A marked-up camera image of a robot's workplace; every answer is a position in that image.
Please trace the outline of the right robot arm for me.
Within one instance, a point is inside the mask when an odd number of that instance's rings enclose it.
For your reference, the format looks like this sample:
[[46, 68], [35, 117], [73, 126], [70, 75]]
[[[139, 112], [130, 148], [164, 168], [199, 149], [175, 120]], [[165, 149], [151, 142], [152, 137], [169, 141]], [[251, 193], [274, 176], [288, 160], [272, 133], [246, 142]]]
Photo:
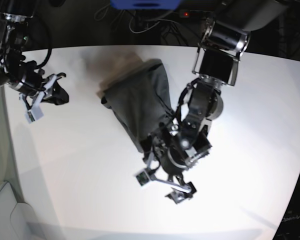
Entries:
[[[69, 102], [68, 93], [58, 83], [67, 75], [60, 72], [44, 77], [43, 68], [52, 54], [52, 36], [48, 25], [37, 15], [38, 5], [37, 0], [0, 1], [0, 87], [7, 85], [19, 92], [23, 101], [42, 94], [42, 102], [60, 106]], [[23, 54], [31, 39], [29, 26], [34, 18], [46, 38], [47, 54], [41, 63], [26, 61]]]

